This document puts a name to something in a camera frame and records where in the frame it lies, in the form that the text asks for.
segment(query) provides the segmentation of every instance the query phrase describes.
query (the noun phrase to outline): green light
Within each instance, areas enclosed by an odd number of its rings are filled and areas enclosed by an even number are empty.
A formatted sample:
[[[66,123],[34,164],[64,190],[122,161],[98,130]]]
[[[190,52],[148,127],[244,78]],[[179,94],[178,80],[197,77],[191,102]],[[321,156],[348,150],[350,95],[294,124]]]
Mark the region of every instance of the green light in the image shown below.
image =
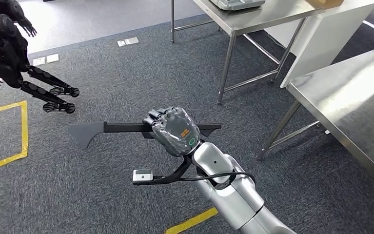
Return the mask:
[[[189,145],[193,145],[195,141],[196,141],[196,139],[195,139],[195,138],[192,138],[192,139],[188,142],[188,144],[189,144]]]

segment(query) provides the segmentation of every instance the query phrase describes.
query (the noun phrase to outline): robot leg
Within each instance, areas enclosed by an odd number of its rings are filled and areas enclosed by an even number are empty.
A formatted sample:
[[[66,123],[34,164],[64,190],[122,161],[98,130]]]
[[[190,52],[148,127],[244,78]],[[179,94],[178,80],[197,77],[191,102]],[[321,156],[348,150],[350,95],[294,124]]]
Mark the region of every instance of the robot leg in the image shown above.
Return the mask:
[[[43,110],[46,112],[51,111],[65,111],[66,113],[73,113],[75,105],[60,99],[59,97],[47,92],[46,90],[38,87],[27,81],[23,81],[20,72],[14,71],[6,65],[0,64],[0,78],[2,78],[7,85],[15,89],[21,89],[35,98],[46,101],[47,104],[43,105]]]
[[[38,67],[30,66],[27,73],[30,75],[30,77],[54,86],[53,89],[49,90],[49,93],[53,95],[69,95],[74,98],[79,96],[78,88],[70,86],[69,84],[63,82],[62,80],[56,78],[55,76]]]
[[[43,105],[43,110],[46,112],[52,111],[65,111],[68,114],[71,114],[75,111],[75,105],[68,103],[63,99],[60,99],[56,95],[53,95],[46,90],[40,88],[39,86],[32,84],[27,81],[21,81],[22,87],[21,90],[31,94],[35,98],[39,98],[43,101],[47,101]]]

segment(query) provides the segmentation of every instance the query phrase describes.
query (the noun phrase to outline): carpet floor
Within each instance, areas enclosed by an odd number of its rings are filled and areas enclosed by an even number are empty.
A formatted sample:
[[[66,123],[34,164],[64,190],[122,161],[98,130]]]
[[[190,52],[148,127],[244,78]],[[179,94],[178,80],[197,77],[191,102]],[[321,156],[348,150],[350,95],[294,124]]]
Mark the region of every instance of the carpet floor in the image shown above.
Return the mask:
[[[374,234],[374,180],[323,129],[307,131],[272,149],[265,161],[256,161],[262,143],[294,101],[279,81],[260,80],[228,92],[218,106],[228,36],[207,24],[177,32],[171,44],[168,29],[165,23],[32,54],[31,59],[59,53],[59,62],[41,68],[80,88],[78,98],[65,98],[76,104],[74,114],[47,114],[42,101],[0,87],[0,106],[27,101],[29,129],[28,156],[0,167],[0,234],[159,234],[210,208],[192,183],[132,185],[133,169],[165,175],[181,163],[157,142],[136,133],[103,134],[84,150],[66,132],[71,123],[140,122],[151,108],[167,106],[183,107],[197,123],[221,122],[223,128],[206,140],[256,177],[266,207],[297,233]],[[283,53],[264,32],[251,36],[273,55]],[[117,46],[118,39],[131,37],[139,43]],[[335,61],[372,49],[374,30],[362,25]],[[274,68],[239,37],[228,84]],[[313,120],[301,108],[284,132]],[[2,111],[0,159],[19,151],[20,109]],[[185,233],[234,232],[216,215]]]

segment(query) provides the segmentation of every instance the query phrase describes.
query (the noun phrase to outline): yellow floor marking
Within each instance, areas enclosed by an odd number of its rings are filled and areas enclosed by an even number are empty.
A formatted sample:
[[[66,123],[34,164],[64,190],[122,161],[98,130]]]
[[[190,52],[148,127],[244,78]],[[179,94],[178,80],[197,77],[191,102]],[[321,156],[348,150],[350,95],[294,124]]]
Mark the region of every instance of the yellow floor marking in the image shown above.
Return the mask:
[[[10,108],[18,107],[21,108],[21,152],[19,154],[13,155],[11,157],[0,160],[0,167],[12,162],[16,159],[23,158],[27,156],[27,147],[29,146],[29,134],[27,130],[27,104],[26,101],[21,101],[13,103],[6,106],[1,106],[0,111],[4,111]]]
[[[211,209],[208,209],[207,211],[204,211],[202,212],[201,214],[195,216],[195,217],[192,217],[190,219],[188,219],[187,221],[181,223],[181,224],[178,224],[170,229],[168,229],[165,234],[178,234],[180,232],[183,232],[199,223],[202,223],[204,222],[205,220],[215,216],[216,214],[218,214],[218,211],[216,208],[211,208]]]

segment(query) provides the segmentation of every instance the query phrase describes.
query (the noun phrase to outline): cardboard box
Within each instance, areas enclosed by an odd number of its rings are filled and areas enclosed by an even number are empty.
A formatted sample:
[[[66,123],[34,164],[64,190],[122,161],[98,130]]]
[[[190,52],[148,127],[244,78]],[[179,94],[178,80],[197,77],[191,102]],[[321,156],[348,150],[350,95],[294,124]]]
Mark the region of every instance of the cardboard box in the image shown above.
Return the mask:
[[[333,8],[340,6],[343,0],[307,0],[314,7]]]

